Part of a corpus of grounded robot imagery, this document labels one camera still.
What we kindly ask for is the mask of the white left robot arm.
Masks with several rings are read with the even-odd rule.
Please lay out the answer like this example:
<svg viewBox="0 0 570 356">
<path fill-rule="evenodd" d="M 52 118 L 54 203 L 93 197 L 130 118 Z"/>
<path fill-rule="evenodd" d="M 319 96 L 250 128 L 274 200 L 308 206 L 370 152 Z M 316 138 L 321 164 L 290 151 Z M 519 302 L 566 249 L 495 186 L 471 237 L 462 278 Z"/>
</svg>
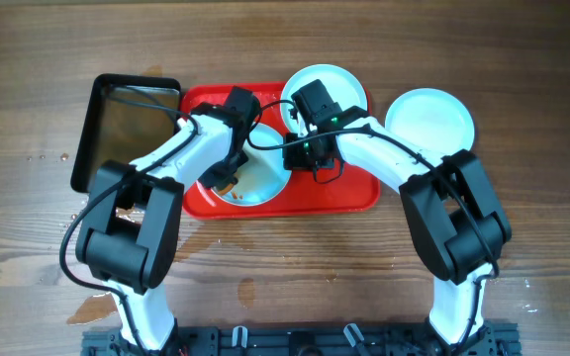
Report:
<svg viewBox="0 0 570 356">
<path fill-rule="evenodd" d="M 245 104 L 203 103 L 190 113 L 170 110 L 175 131 L 157 149 L 129 163 L 108 160 L 97 170 L 88 205 L 64 234 L 93 277 L 75 284 L 110 294 L 122 325 L 88 332 L 82 352 L 96 355 L 181 355 L 184 348 L 163 280 L 177 247 L 183 197 L 201 182 L 226 187 L 242 164 L 242 147 L 261 113 Z"/>
</svg>

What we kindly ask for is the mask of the orange sponge with green scourer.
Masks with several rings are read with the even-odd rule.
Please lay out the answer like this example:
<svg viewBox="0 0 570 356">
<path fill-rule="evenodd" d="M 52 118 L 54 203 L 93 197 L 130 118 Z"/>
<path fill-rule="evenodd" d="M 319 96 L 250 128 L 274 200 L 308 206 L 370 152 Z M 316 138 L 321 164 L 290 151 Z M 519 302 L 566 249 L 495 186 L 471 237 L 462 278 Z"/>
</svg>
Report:
<svg viewBox="0 0 570 356">
<path fill-rule="evenodd" d="M 227 185 L 222 189 L 215 188 L 214 192 L 216 193 L 217 196 L 219 196 L 224 200 L 235 201 L 243 198 L 243 195 L 238 192 L 236 185 L 233 183 L 230 183 L 229 185 Z"/>
</svg>

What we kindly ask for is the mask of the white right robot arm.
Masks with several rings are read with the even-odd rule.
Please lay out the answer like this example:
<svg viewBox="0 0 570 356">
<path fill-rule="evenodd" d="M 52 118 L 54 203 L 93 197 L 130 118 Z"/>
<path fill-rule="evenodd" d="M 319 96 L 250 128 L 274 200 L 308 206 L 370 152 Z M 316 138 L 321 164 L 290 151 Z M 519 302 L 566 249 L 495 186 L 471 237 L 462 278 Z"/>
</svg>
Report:
<svg viewBox="0 0 570 356">
<path fill-rule="evenodd" d="M 430 352 L 459 355 L 484 328 L 484 287 L 512 228 L 479 158 L 443 153 L 387 131 L 359 107 L 302 110 L 301 132 L 285 144 L 308 162 L 337 159 L 358 167 L 401 198 L 413 246 L 434 277 L 427 331 Z"/>
</svg>

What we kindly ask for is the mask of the light blue plate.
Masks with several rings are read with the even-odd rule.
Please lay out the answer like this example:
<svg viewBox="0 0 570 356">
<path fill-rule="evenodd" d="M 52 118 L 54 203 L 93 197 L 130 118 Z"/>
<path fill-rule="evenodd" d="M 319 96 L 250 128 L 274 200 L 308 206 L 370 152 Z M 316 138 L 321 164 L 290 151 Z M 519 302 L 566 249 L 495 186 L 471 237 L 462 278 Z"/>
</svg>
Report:
<svg viewBox="0 0 570 356">
<path fill-rule="evenodd" d="M 446 155 L 470 150 L 476 135 L 465 105 L 434 88 L 418 88 L 399 96 L 387 111 L 385 129 L 414 145 Z"/>
<path fill-rule="evenodd" d="M 281 92 L 280 112 L 289 134 L 305 137 L 313 132 L 318 134 L 330 132 L 315 126 L 311 126 L 308 130 L 292 99 L 292 95 L 298 89 L 316 79 L 324 83 L 331 97 L 339 103 L 342 109 L 338 115 L 337 130 L 347 127 L 360 118 L 370 117 L 365 89 L 352 73 L 332 64 L 314 64 L 296 72 L 286 82 Z"/>
<path fill-rule="evenodd" d="M 238 207 L 265 204 L 284 190 L 292 172 L 283 166 L 281 149 L 259 150 L 246 141 L 242 151 L 248 162 L 235 173 L 238 182 L 224 195 L 214 189 L 211 192 L 217 199 Z"/>
</svg>

